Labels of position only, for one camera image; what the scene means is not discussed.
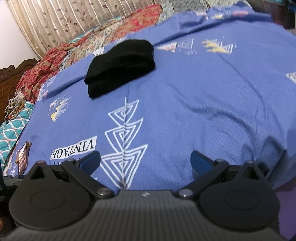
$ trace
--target gray ribbed panel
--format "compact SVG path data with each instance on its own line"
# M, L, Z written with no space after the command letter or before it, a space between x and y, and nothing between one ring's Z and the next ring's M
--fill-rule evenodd
M235 233L211 224L192 201L170 191L121 191L97 201L93 210L72 226L51 232L20 227L5 241L283 241L271 229Z

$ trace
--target black device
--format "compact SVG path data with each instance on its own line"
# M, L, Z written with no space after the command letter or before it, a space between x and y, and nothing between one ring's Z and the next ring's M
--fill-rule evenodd
M9 212L17 226L5 241L285 240L279 200L252 161L232 166L193 151L191 164L202 167L201 175L177 193L117 195L90 177L99 164L94 151L58 166L38 161L27 175L4 177L12 183L2 182L2 191L12 194Z

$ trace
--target carved wood headboard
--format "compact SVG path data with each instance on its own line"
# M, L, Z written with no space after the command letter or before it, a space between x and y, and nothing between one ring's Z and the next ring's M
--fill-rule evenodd
M8 101L14 96L15 88L23 73L33 68L38 60L24 60L17 68L13 65L7 69L0 69L0 124L4 120L4 111L8 105Z

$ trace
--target white wall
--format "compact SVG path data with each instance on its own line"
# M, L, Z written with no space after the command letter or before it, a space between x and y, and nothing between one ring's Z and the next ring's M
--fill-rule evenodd
M0 69L14 65L17 68L26 59L39 59L17 23L5 0L0 0Z

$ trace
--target beige curtain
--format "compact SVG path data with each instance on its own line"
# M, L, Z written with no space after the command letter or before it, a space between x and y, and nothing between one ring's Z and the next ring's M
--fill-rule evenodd
M7 0L26 40L39 56L108 20L159 0Z

